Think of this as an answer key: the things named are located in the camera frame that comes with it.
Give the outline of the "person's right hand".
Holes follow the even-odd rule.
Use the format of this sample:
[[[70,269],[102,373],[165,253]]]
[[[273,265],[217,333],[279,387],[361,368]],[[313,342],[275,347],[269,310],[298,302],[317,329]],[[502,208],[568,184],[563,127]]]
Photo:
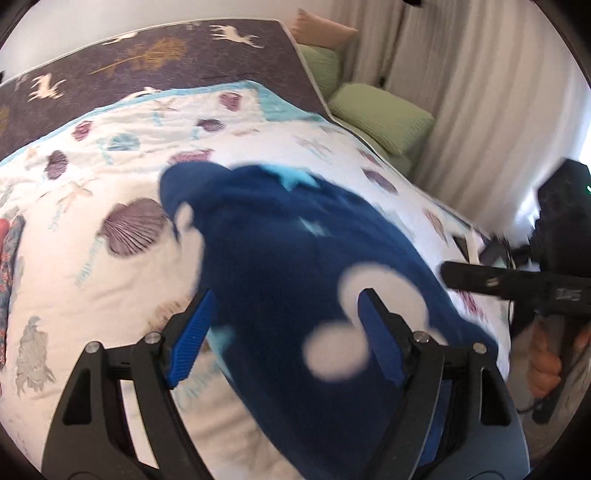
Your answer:
[[[590,345],[590,324],[586,326],[574,341],[575,353],[582,354]],[[529,344],[527,384],[534,399],[542,399],[549,395],[562,379],[563,366],[556,354],[549,349],[549,334],[543,320],[536,318],[533,323],[532,336]],[[583,376],[576,380],[580,386],[590,383],[590,360],[585,367]]]

